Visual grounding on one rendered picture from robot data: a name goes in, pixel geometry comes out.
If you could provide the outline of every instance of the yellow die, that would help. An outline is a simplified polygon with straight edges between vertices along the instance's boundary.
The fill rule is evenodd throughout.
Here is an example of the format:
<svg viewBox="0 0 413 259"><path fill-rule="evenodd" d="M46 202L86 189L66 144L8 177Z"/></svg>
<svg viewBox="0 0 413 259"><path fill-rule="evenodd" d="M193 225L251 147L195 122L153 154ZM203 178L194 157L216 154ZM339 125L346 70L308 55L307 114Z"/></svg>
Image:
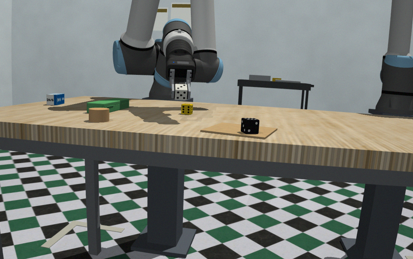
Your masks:
<svg viewBox="0 0 413 259"><path fill-rule="evenodd" d="M183 103L180 107L180 113L184 115L190 115L193 112L193 104Z"/></svg>

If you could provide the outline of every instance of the blue and white box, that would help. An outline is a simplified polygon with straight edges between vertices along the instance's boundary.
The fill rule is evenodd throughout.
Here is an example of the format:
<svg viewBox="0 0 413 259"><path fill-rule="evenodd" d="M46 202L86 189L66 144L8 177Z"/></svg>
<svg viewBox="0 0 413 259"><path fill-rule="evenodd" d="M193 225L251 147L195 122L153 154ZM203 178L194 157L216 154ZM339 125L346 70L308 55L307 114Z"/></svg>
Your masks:
<svg viewBox="0 0 413 259"><path fill-rule="evenodd" d="M64 94L49 94L47 95L47 105L64 104Z"/></svg>

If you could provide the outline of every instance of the black die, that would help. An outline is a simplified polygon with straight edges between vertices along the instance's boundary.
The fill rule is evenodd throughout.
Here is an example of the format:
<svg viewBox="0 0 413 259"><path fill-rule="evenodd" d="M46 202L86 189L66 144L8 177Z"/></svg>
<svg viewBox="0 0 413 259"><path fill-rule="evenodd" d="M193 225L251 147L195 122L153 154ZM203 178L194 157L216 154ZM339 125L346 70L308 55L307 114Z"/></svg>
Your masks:
<svg viewBox="0 0 413 259"><path fill-rule="evenodd" d="M259 120L255 118L241 118L241 132L244 134L258 134Z"/></svg>

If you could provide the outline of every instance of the checkered floor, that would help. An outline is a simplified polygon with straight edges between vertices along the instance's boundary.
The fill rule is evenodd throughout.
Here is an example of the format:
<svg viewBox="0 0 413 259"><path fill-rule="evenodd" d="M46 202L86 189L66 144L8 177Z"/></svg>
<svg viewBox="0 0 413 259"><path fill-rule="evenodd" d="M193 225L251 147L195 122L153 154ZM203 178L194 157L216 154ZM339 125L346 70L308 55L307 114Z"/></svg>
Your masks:
<svg viewBox="0 0 413 259"><path fill-rule="evenodd" d="M147 167L100 162L100 258L167 258L130 251L147 225ZM86 222L82 159L0 150L0 230L6 259L89 256L77 226L50 249L48 239ZM184 227L197 234L188 259L345 257L340 237L355 238L363 184L185 171ZM407 188L396 241L413 256L413 187Z"/></svg>

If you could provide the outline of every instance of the table frame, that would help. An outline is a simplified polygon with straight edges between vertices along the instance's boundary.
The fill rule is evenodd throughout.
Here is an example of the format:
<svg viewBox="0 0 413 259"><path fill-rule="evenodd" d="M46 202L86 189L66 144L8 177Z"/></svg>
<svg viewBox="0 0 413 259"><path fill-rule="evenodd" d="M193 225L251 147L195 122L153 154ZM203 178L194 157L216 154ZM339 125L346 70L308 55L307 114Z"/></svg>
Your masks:
<svg viewBox="0 0 413 259"><path fill-rule="evenodd" d="M307 110L308 103L308 92L313 87L313 84L308 83L293 83L293 82L275 82L275 81L259 81L259 80L246 80L239 79L237 82L239 86L238 90L238 105L241 105L243 87L265 87L265 88L278 88L278 89L290 89L290 90L302 90L302 98L300 100L300 108L304 105L304 91L307 93L305 95L305 110Z"/></svg>
<svg viewBox="0 0 413 259"><path fill-rule="evenodd" d="M155 172L154 176L156 176L157 170L159 173L171 172L172 175L177 174L177 180L172 180L175 184L171 185L171 190L173 186L179 188L179 179L185 168L269 177L365 183L363 207L359 219L356 239L358 242L356 242L355 239L342 239L341 244L351 259L401 258L395 250L395 242L398 234L399 218L401 216L404 202L404 193L407 186L413 186L413 172L225 159L2 137L0 137L0 149L85 159L88 249L90 254L97 255L101 252L98 205L98 161L101 160L127 164L143 164L149 166L149 169L153 168L150 169L150 172L148 173L148 187L161 186L160 181L157 182L155 177L149 176L152 172ZM253 168L259 168L259 174L256 174L256 171L252 170ZM156 217L156 213L160 213L162 209L151 209L152 204L157 206L157 202L152 200L150 193L151 191L148 189L147 218L148 223L150 222L150 224L152 224L152 220ZM169 195L169 198L164 198L170 200L172 203L171 205L176 207L177 212L180 208L182 209L182 205L180 206L180 204L182 204L183 192L166 194ZM154 225L158 224L158 226L162 226L165 224L165 226L158 230L150 229L149 233L155 231L177 239L178 232L173 234L170 230L179 228L179 217L180 216L176 214L175 217L171 217L171 219L165 223L155 222ZM151 253L164 254L164 252L165 251L156 251L156 249L152 249ZM3 253L0 236L0 259L2 258Z"/></svg>

